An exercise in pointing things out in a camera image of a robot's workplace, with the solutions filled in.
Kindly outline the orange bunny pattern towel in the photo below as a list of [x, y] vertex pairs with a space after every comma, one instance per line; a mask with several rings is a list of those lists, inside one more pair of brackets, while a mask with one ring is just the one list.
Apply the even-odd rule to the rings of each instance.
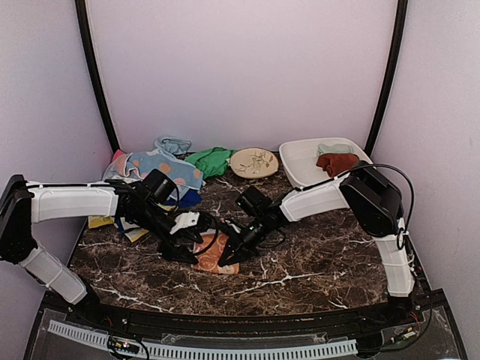
[[[215, 232], [213, 230], [209, 230], [201, 233], [201, 236], [203, 243], [194, 244], [194, 253], [204, 250], [212, 242]], [[198, 259], [198, 263], [196, 265], [192, 265], [192, 269], [200, 272], [208, 272], [219, 275], [237, 275], [240, 269], [238, 263], [225, 266], [218, 265], [218, 260], [224, 251], [228, 238], [229, 237], [227, 235], [220, 232], [215, 243], [206, 252], [196, 257]]]

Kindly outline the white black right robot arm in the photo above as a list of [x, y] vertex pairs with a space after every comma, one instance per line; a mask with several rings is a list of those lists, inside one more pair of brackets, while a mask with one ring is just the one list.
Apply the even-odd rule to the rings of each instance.
[[395, 298], [382, 310], [391, 326], [412, 312], [410, 297], [415, 286], [413, 258], [407, 238], [411, 211], [404, 211], [401, 190], [381, 172], [382, 165], [359, 161], [352, 169], [305, 187], [295, 187], [273, 200], [249, 187], [236, 200], [253, 220], [245, 227], [228, 221], [228, 239], [218, 260], [220, 267], [249, 260], [258, 253], [265, 237], [289, 223], [338, 209], [350, 209], [361, 229], [379, 250], [387, 278], [387, 290]]

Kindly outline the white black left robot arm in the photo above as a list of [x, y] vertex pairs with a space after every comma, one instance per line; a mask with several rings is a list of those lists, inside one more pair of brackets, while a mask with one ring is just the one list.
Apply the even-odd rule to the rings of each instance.
[[1, 195], [1, 260], [23, 268], [48, 290], [76, 308], [90, 327], [106, 320], [96, 292], [78, 274], [51, 254], [33, 235], [33, 226], [89, 216], [112, 217], [136, 225], [159, 239], [165, 259], [195, 265], [194, 244], [215, 228], [215, 219], [203, 211], [163, 208], [179, 188], [154, 169], [139, 181], [107, 179], [93, 183], [40, 183], [13, 175]]

